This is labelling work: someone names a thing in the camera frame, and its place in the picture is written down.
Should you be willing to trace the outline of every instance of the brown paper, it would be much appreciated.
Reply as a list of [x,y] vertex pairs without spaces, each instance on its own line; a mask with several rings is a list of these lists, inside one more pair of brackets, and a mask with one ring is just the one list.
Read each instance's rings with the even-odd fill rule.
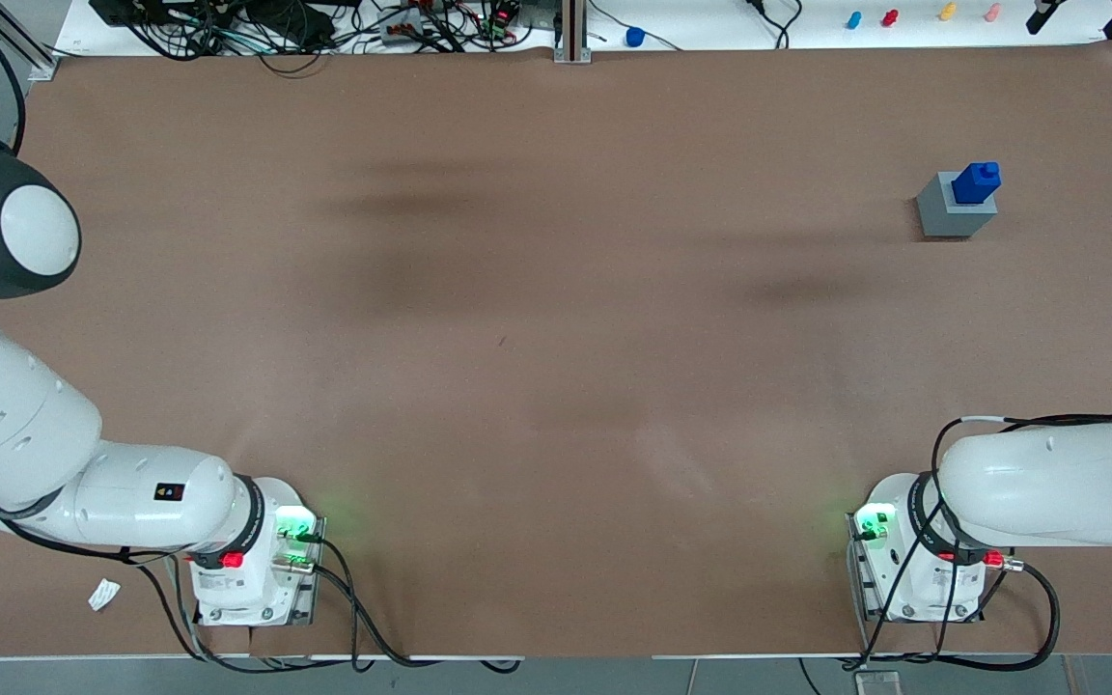
[[[73,59],[30,109],[85,251],[0,325],[106,438],[295,485],[403,652],[855,652],[877,479],[956,415],[1112,410],[1110,44]],[[919,241],[980,159],[1000,215]],[[1112,652],[1112,549],[1022,557],[1059,649]],[[0,534],[0,655],[177,652],[102,565]],[[947,649],[1035,649],[1043,602],[1016,576]],[[346,653],[347,616],[252,652]]]

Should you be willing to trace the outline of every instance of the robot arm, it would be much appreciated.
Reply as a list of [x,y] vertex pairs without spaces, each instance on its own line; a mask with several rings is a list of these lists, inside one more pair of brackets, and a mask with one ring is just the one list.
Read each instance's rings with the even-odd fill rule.
[[974,619],[985,568],[1005,566],[1001,549],[1112,545],[1112,415],[1083,420],[966,436],[946,450],[936,479],[926,471],[878,483],[850,522],[862,613]]
[[[70,203],[0,142],[0,299],[67,280],[79,250]],[[97,407],[1,331],[0,529],[186,550],[205,624],[310,620],[318,546],[298,537],[318,520],[290,485],[178,446],[102,440]]]
[[940,484],[974,545],[1112,545],[1112,423],[967,436]]

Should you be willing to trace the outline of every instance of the blue object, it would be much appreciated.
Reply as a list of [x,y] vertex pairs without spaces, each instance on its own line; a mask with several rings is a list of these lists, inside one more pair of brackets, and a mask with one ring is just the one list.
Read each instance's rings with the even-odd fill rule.
[[1002,170],[997,162],[972,162],[950,186],[955,192],[955,202],[980,206],[994,190],[1002,188]]

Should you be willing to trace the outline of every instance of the green light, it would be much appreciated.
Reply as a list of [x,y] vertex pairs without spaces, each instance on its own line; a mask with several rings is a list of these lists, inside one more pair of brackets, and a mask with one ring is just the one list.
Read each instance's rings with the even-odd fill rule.
[[886,502],[870,502],[856,512],[856,520],[860,524],[861,537],[865,540],[875,540],[887,536],[886,523],[895,518],[895,505]]

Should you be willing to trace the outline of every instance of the black clamp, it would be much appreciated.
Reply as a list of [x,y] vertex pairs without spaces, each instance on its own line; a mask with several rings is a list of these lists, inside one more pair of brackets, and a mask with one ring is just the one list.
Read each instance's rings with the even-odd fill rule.
[[251,476],[235,474],[235,478],[242,480],[247,487],[247,498],[251,502],[251,509],[247,512],[247,525],[234,540],[216,553],[189,553],[191,562],[207,570],[219,570],[222,567],[221,557],[226,553],[251,550],[251,546],[256,545],[256,540],[260,537],[260,528],[265,525],[265,494],[260,492],[260,486],[256,485]]
[[[923,471],[923,474],[917,476],[917,480],[912,484],[912,487],[909,488],[909,518],[913,529],[917,533],[917,540],[921,542],[921,545],[925,546],[926,550],[939,555],[940,559],[945,559],[947,563],[954,563],[961,565],[961,567],[980,563],[981,559],[984,559],[984,555],[989,549],[965,548],[963,545],[959,545],[956,548],[953,543],[946,542],[944,537],[934,533],[931,523],[926,523],[930,517],[925,515],[925,488],[932,479],[933,475],[930,471]],[[955,515],[952,514],[945,502],[943,502],[940,514],[946,519],[955,537],[966,537],[971,543],[976,543],[971,537],[967,537],[967,534],[961,532]]]

